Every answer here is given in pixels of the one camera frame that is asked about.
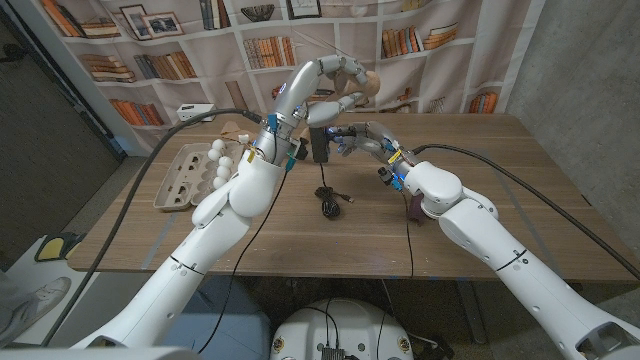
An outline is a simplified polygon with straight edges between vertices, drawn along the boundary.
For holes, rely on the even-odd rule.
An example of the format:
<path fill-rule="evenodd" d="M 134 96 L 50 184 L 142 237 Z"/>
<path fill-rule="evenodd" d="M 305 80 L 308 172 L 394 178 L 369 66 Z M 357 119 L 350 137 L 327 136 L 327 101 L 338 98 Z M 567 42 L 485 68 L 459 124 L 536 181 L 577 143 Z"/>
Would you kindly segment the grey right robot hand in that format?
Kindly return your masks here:
<path fill-rule="evenodd" d="M 376 121 L 355 122 L 328 127 L 326 137 L 338 145 L 337 152 L 347 157 L 357 149 L 369 153 L 383 164 L 394 167 L 406 163 L 410 167 L 418 164 L 415 155 L 405 150 L 396 136 L 383 124 Z"/>

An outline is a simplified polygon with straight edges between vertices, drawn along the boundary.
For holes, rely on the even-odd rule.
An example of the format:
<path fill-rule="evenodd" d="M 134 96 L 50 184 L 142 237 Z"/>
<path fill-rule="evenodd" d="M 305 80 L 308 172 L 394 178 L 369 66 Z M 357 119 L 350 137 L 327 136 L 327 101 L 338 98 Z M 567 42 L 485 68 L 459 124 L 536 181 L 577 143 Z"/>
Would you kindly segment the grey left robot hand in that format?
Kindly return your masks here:
<path fill-rule="evenodd" d="M 339 98 L 310 104 L 308 99 L 317 90 L 321 76 L 337 81 Z M 279 91 L 271 112 L 275 118 L 268 120 L 257 135 L 257 154 L 266 162 L 280 165 L 294 147 L 290 137 L 300 123 L 310 128 L 326 126 L 358 101 L 377 94 L 379 89 L 378 75 L 367 71 L 352 57 L 327 55 L 301 64 Z"/>

